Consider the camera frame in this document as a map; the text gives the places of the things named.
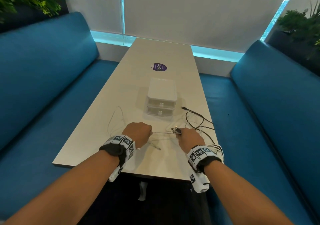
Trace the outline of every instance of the person's right arm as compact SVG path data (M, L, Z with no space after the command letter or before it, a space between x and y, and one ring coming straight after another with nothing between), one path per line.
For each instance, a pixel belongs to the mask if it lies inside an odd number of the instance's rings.
M205 145L194 129L181 131L177 138L185 153L196 145ZM204 171L234 225L293 225L268 197L223 163L213 161Z

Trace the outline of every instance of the round sticker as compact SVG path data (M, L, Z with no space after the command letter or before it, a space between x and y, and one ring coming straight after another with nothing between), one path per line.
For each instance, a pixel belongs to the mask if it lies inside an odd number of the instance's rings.
M151 65L151 68L153 70L155 70L155 71L166 71L167 70L167 66L166 65L159 64L159 63Z

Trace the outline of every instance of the hand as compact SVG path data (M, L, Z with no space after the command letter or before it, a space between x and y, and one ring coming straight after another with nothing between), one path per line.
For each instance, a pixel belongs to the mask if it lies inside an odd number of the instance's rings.
M132 122L126 126L122 134L131 138L136 143L136 148L141 148L152 135L152 126L143 122Z
M195 129L180 128L180 130L181 135L178 134L176 137L179 140L179 146L185 153L189 153L196 145L205 145L204 139Z

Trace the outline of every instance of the white table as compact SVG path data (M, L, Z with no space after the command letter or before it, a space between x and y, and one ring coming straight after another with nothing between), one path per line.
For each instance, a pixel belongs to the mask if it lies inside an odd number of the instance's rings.
M153 70L151 65L154 63L164 64L167 70L162 72ZM144 112L151 77L175 80L178 100L172 118L150 116ZM184 127L186 111L182 110L181 106L211 120L191 47L137 38L70 135L53 164L76 166L97 152L111 135L120 134L125 125L117 106L122 108L126 124L142 121L152 125L154 132L165 132L166 129L175 125ZM193 114L188 114L188 119L189 116L189 121L200 123L202 120ZM206 121L203 125L213 127ZM218 143L214 130L204 131L216 144ZM210 143L205 135L202 136L206 142ZM189 180L190 166L187 164L185 154L178 146L175 135L153 134L150 142L161 150L146 144L141 150L136 151L123 172Z

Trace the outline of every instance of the dark floor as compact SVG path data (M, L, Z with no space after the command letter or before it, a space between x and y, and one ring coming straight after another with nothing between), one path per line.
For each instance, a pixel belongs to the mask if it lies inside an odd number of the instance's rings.
M148 182L145 201L138 201L140 181ZM186 181L121 173L106 183L78 224L211 224L206 195L191 189Z

